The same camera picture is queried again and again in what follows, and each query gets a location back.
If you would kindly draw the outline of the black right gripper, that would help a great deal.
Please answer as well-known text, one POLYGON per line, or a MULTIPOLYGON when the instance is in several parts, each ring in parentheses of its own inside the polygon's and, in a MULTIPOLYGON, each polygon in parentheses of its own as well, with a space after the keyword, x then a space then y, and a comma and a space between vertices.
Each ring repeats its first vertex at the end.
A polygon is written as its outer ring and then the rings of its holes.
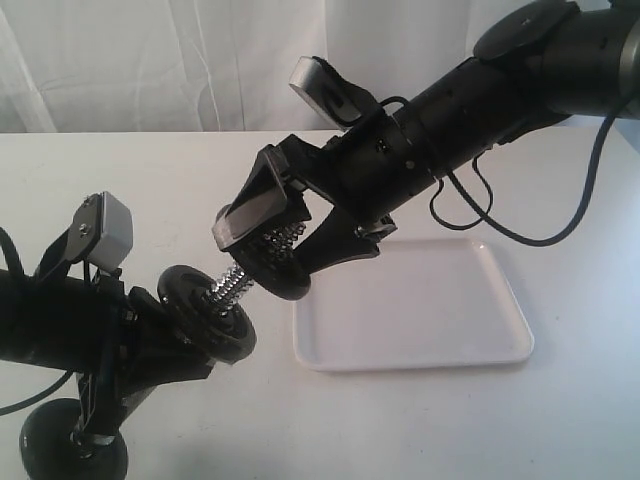
POLYGON ((376 258, 377 243, 362 236, 435 183, 437 153, 432 132, 414 112, 374 116, 322 147, 290 134, 258 152, 240 192, 216 215, 214 240, 219 250, 230 250, 283 213, 286 169, 293 182, 333 206, 294 249, 306 273, 376 258))

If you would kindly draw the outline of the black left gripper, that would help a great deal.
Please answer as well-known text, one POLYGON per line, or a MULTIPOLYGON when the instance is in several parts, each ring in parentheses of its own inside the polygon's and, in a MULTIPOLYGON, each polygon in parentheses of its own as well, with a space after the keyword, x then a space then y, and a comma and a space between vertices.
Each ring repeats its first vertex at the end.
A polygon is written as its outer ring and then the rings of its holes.
POLYGON ((107 374, 79 375, 79 437, 113 440, 121 425, 161 385, 205 380, 209 358, 180 334, 147 290, 114 287, 118 322, 107 374))

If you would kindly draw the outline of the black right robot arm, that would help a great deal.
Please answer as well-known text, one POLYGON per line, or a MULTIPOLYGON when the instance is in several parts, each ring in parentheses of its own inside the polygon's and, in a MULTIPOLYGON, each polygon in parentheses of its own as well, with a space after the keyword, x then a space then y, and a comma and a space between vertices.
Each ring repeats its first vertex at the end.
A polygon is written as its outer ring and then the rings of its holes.
POLYGON ((568 118, 599 117, 581 198, 559 232, 519 234, 469 201, 478 222, 526 246, 552 246, 586 213, 612 124, 639 115, 639 5, 584 11, 574 1, 531 2, 412 99, 379 100, 317 56, 299 60, 290 84, 339 133, 321 147, 289 135, 262 148, 218 214, 218 248, 260 283, 281 288, 374 257, 396 228, 392 213, 459 167, 568 118))

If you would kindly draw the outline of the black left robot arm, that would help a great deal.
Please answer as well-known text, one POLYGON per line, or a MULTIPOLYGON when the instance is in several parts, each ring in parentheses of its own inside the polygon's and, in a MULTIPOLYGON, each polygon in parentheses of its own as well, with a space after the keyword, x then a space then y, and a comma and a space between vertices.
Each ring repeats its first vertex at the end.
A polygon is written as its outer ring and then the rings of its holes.
POLYGON ((78 374, 73 426, 113 437, 157 386, 201 380, 211 360, 185 343, 168 313, 141 287, 108 276, 39 284, 1 273, 1 357, 78 374))

